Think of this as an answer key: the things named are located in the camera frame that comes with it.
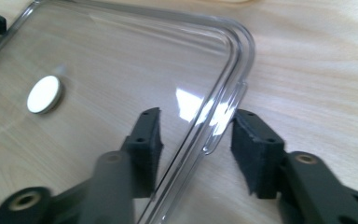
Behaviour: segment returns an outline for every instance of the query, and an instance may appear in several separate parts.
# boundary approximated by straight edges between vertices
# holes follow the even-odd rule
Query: wood grain surface
[[[320,156],[344,185],[358,190],[358,1],[121,2],[222,16],[242,23],[255,38],[256,60],[240,108],[255,112],[273,127],[285,140],[288,151]],[[0,0],[0,14],[11,24],[29,3]],[[9,102],[1,104],[3,108],[14,106]],[[19,114],[0,119],[21,122]],[[134,114],[122,121],[124,126],[131,126]],[[26,129],[34,123],[22,125]],[[0,137],[0,162],[9,161],[11,155],[5,148],[18,143],[10,136]],[[40,138],[40,142],[48,144],[48,139]],[[22,157],[19,164],[0,171],[0,200],[12,193],[8,189],[31,186],[37,179],[37,167],[49,165],[49,153],[61,155],[64,151],[60,148],[43,155],[18,152]],[[62,162],[65,163],[64,157],[54,165]],[[70,166],[74,171],[83,170],[76,162]],[[46,185],[65,189],[86,174],[56,175],[67,181]],[[22,180],[23,184],[11,186]],[[228,131],[218,149],[202,162],[172,215],[172,223],[281,221],[275,201],[248,196],[229,152]]]

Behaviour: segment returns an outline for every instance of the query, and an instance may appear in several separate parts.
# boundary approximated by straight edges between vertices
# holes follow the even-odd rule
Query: wooden table
[[[11,24],[30,2],[0,0],[0,14]],[[320,156],[358,189],[358,1],[122,3],[241,22],[255,38],[256,60],[240,108],[273,127],[288,151]],[[247,195],[227,146],[228,136],[202,163],[172,223],[280,223],[275,201]]]

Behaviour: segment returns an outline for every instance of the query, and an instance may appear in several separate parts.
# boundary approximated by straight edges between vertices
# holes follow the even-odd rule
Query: white circular sticker
[[[54,76],[43,77],[28,95],[28,110],[35,114],[48,112],[57,103],[60,94],[60,80]]]

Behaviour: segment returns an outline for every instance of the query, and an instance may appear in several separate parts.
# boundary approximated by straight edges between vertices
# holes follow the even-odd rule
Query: metal screw hole
[[[296,160],[306,164],[315,164],[318,162],[313,156],[307,154],[301,154],[296,156]]]
[[[118,155],[110,155],[106,158],[106,162],[114,163],[114,162],[120,161],[120,159],[121,159],[121,157]]]
[[[41,196],[38,192],[36,191],[27,192],[15,198],[10,203],[8,208],[11,211],[21,211],[34,206],[40,201],[40,199]]]

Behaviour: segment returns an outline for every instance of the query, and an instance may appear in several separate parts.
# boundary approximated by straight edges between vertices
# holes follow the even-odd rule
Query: clear plastic container
[[[213,152],[246,91],[254,42],[235,21],[92,1],[34,1],[0,41],[0,202],[45,186],[58,194],[119,150],[138,115],[159,107],[165,147],[138,223],[159,223]],[[62,100],[26,102],[53,75]]]

